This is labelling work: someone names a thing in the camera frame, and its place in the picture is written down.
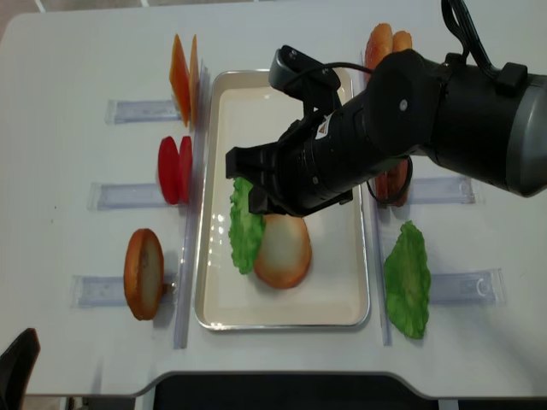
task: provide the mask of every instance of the white surface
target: white surface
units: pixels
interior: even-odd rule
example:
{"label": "white surface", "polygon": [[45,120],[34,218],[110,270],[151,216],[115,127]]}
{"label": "white surface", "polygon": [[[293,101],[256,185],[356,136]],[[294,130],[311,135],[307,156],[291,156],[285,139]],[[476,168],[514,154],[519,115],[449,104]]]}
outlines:
{"label": "white surface", "polygon": [[[460,50],[436,0],[352,4],[48,13],[9,25],[0,45],[0,346],[37,327],[42,351],[29,394],[134,394],[170,372],[295,370],[387,372],[431,396],[547,395],[547,194],[525,200],[485,186],[487,205],[465,215],[472,230],[450,215],[436,220],[444,243],[460,247],[446,257],[464,255],[477,266],[495,258],[507,305],[432,308],[420,343],[394,331],[393,346],[382,347],[374,291],[362,331],[218,335],[193,319],[186,350],[172,349],[173,319],[155,327],[125,308],[68,308],[71,275],[121,274],[126,243],[140,226],[156,232],[175,266],[181,255],[172,209],[85,208],[91,181],[152,180],[161,138],[183,133],[179,123],[103,122],[111,98],[169,95],[176,32],[185,47],[197,33],[212,77],[269,67],[285,43],[324,62],[356,61],[379,21],[410,31],[433,60]],[[547,73],[547,3],[470,0],[468,7],[497,66],[511,60]]]}
{"label": "white surface", "polygon": [[[226,325],[354,325],[368,311],[368,289],[362,255],[359,203],[331,207],[305,218],[312,245],[308,274],[295,288],[276,290],[254,273],[241,275],[232,263],[230,195],[233,180],[226,179],[225,157],[234,146],[267,144],[279,138],[295,118],[302,116],[302,104],[269,86],[241,88],[244,79],[217,85],[220,109],[218,129],[211,129],[211,155],[215,152],[211,213],[204,216],[206,247],[199,275],[204,276],[204,291],[197,293],[198,317],[208,326]],[[256,84],[251,74],[251,84]],[[268,85],[267,74],[262,75]],[[350,98],[340,89],[340,101]]]}

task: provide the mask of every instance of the clear plastic holder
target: clear plastic holder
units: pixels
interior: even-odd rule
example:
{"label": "clear plastic holder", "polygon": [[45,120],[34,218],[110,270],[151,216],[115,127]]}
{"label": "clear plastic holder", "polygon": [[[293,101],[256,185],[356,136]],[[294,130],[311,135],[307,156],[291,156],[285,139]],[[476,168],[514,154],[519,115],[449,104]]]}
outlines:
{"label": "clear plastic holder", "polygon": [[171,100],[118,101],[109,100],[104,122],[109,126],[131,122],[180,120],[177,104]]}
{"label": "clear plastic holder", "polygon": [[161,188],[155,184],[92,183],[87,202],[89,210],[164,208],[170,207]]}
{"label": "clear plastic holder", "polygon": [[203,184],[209,150],[209,111],[211,107],[211,80],[203,60],[199,73],[199,107],[197,124],[192,140],[193,163],[189,204],[187,208],[185,241],[179,275],[179,297],[174,321],[174,348],[185,349],[191,317],[191,281],[197,269],[197,246],[203,217]]}
{"label": "clear plastic holder", "polygon": [[[176,295],[176,278],[166,275],[163,278],[161,303],[173,303]],[[73,276],[72,308],[105,308],[127,306],[123,288],[123,277]]]}
{"label": "clear plastic holder", "polygon": [[461,175],[414,178],[410,183],[408,204],[475,203],[472,180]]}
{"label": "clear plastic holder", "polygon": [[501,269],[431,276],[429,303],[432,305],[503,302],[505,288]]}

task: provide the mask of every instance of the lettuce leaf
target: lettuce leaf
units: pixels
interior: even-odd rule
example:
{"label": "lettuce leaf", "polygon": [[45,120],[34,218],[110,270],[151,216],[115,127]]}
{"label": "lettuce leaf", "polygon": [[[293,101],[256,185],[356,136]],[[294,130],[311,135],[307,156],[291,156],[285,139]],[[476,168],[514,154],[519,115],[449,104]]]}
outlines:
{"label": "lettuce leaf", "polygon": [[384,263],[387,314],[402,334],[422,339],[429,320],[431,273],[424,237],[409,220]]}
{"label": "lettuce leaf", "polygon": [[261,215],[249,212],[249,192],[252,183],[243,178],[233,181],[233,194],[230,196],[230,231],[228,237],[232,245],[233,265],[241,274],[252,272],[266,222]]}

